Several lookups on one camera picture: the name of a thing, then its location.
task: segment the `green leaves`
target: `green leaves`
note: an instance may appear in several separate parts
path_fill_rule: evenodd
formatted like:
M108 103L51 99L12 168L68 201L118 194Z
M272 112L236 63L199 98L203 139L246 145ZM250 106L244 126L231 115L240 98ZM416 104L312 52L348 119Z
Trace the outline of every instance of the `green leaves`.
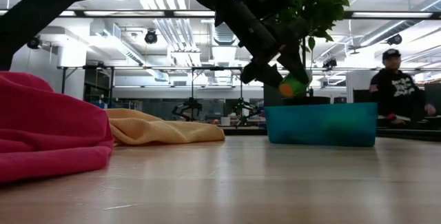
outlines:
M316 47L316 40L314 39L314 37L309 37L308 46L311 51L314 50L314 48Z
M345 6L349 6L349 0L290 0L291 7L283 10L280 14L282 22L297 22L305 20L305 27L308 32L302 34L299 39L308 38L308 46L304 48L310 52L316 47L317 38L324 38L326 41L334 41L328 34L335 26L335 22L343 20Z

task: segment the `security camera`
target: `security camera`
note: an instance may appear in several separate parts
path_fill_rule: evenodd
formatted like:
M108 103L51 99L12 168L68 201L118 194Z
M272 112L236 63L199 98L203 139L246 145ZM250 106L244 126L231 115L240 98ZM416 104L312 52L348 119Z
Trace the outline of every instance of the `security camera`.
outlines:
M399 45L402 43L401 35L397 34L386 40L389 45Z
M323 66L325 70L332 70L332 68L337 66L336 58L330 58L323 61Z
M33 37L30 41L28 41L28 43L26 45L28 46L28 48L30 48L32 50L38 50L42 47L43 42L41 42L40 36L37 35L37 36Z
M147 30L147 34L144 37L144 41L147 44L155 44L158 41L158 36L156 35L155 29Z

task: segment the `hand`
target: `hand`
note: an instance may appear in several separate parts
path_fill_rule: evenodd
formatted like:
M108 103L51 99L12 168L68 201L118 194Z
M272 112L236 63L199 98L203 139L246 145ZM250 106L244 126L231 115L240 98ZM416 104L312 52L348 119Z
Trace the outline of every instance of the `hand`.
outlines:
M435 107L434 107L433 105L431 105L431 104L426 104L425 107L424 107L424 110L427 112L427 114L428 114L429 116L434 116L434 115L436 115L436 109L435 109Z
M394 125L405 125L406 124L406 122L403 121L402 119L395 119L395 120L391 121L391 123Z

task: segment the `black cap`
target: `black cap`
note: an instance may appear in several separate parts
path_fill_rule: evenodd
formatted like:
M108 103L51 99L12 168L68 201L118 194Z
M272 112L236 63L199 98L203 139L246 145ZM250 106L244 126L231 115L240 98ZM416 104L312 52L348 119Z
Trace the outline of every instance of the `black cap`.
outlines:
M397 49L389 49L386 52L383 52L383 60L390 59L392 57L401 57L400 51Z

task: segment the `black pot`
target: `black pot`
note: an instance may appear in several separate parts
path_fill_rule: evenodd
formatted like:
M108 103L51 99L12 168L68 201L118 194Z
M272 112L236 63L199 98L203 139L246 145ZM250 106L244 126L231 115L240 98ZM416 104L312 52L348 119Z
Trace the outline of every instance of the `black pot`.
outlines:
M325 96L313 96L313 97L292 97L282 99L283 105L321 105L321 104L331 104L331 98Z

